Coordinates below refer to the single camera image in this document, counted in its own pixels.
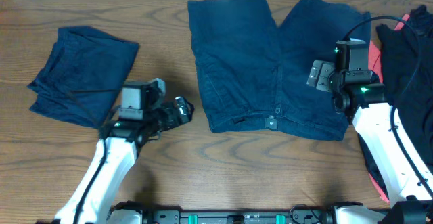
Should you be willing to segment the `navy blue denim shorts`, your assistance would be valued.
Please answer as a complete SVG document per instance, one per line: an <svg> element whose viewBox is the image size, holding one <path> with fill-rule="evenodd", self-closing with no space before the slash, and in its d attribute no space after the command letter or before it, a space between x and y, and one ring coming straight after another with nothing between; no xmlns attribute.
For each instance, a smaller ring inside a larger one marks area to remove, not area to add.
<svg viewBox="0 0 433 224"><path fill-rule="evenodd" d="M191 48L202 107L214 133L269 129L340 141L348 128L330 93L307 85L315 60L331 62L351 32L368 41L369 12L299 0L281 24L267 0L189 1Z"/></svg>

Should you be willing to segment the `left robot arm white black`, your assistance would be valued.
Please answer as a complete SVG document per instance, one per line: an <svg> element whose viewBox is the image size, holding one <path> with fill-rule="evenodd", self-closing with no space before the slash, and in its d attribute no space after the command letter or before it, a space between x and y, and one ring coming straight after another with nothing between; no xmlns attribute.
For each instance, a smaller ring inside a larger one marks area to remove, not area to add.
<svg viewBox="0 0 433 224"><path fill-rule="evenodd" d="M135 165L142 147L161 132L192 120L193 104L184 97L164 102L126 96L118 119L101 129L95 155L72 197L53 218L59 224L152 223L153 214L132 202L114 203L119 187Z"/></svg>

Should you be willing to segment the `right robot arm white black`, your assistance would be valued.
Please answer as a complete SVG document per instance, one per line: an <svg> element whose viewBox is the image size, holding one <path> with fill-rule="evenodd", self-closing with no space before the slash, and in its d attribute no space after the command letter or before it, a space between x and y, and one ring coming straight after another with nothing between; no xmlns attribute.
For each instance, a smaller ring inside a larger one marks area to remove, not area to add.
<svg viewBox="0 0 433 224"><path fill-rule="evenodd" d="M374 211L361 204L336 204L326 223L427 223L432 220L432 173L423 162L385 86L372 83L373 72L338 71L332 62L315 60L307 84L330 92L337 112L345 114L361 136L384 180L390 209Z"/></svg>

